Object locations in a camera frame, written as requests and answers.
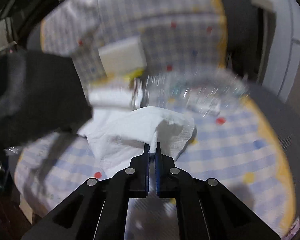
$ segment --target yellow dot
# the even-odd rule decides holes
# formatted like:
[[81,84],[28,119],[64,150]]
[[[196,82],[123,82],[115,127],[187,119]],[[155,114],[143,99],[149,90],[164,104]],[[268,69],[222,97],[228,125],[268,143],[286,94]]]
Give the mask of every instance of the yellow dot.
[[171,198],[171,199],[170,199],[170,203],[172,203],[172,204],[175,205],[175,204],[176,204],[176,199],[175,199],[175,198]]
[[192,11],[193,11],[194,13],[200,12],[199,6],[193,6],[193,7],[192,7]]
[[254,182],[254,173],[253,172],[247,172],[244,176],[243,176],[243,182],[246,184],[249,183],[253,183]]
[[168,103],[173,104],[176,100],[174,98],[169,98]]
[[197,144],[197,143],[198,143],[198,140],[196,138],[190,139],[190,141],[189,141],[189,144],[192,144],[192,145]]

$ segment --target metal screw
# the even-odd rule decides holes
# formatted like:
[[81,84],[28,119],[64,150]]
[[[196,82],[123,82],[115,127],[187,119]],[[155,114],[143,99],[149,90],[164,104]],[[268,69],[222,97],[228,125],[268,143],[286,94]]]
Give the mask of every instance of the metal screw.
[[94,186],[97,184],[97,180],[94,178],[88,179],[87,184],[88,186]]
[[2,162],[0,161],[0,172],[5,172],[5,169],[3,168],[3,166],[2,166]]
[[218,185],[218,181],[216,179],[209,179],[208,184],[210,186],[216,186],[216,185]]
[[171,173],[171,174],[176,175],[176,174],[179,174],[179,172],[180,172],[180,170],[179,170],[178,168],[171,168],[171,169],[170,169],[170,173]]
[[126,169],[126,173],[128,174],[128,175],[131,175],[131,174],[133,174],[133,173],[135,173],[135,169],[134,168],[127,168]]

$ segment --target blue gingham fabric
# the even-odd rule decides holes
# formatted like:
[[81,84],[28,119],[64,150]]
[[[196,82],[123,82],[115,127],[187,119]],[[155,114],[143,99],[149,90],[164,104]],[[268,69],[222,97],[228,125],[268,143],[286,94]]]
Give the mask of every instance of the blue gingham fabric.
[[[286,192],[275,177],[275,149],[258,135],[257,117],[242,107],[223,114],[226,122],[218,125],[213,116],[202,118],[188,111],[184,114],[194,118],[197,134],[176,161],[176,167],[197,179],[218,179],[283,236],[285,232],[279,224],[285,212]],[[69,135],[66,143],[56,143],[60,136],[53,133],[30,144],[16,167],[18,190],[41,216],[96,172],[100,179],[106,179],[86,139]],[[252,173],[254,179],[247,182],[245,176]],[[175,204],[155,196],[155,180],[150,177],[149,197],[130,199],[125,239],[178,239]]]
[[150,74],[217,67],[227,34],[214,1],[66,0],[43,21],[42,49],[72,57],[83,87],[105,74],[98,49],[132,36],[141,36]]

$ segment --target clear plastic bag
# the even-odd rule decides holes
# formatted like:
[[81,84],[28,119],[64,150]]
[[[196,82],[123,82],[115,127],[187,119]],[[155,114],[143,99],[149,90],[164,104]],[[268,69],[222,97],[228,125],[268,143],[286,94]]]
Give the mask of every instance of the clear plastic bag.
[[239,98],[247,91],[247,86],[230,71],[202,68],[149,76],[145,97],[147,106],[172,109],[173,105],[205,116],[235,111],[240,105]]
[[12,156],[12,155],[19,155],[24,146],[9,146],[8,148],[5,148],[4,151],[7,156]]

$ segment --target white cloth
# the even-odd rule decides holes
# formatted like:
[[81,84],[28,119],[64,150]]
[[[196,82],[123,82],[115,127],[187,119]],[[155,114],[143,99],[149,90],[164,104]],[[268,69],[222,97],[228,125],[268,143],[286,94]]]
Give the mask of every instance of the white cloth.
[[174,160],[194,131],[194,119],[168,109],[148,106],[108,123],[87,136],[95,158],[110,178],[143,153],[144,143]]
[[93,106],[92,118],[77,131],[77,134],[86,137],[107,123],[140,108],[143,96],[141,85],[141,81],[136,80],[134,89],[111,85],[90,89],[88,101]]

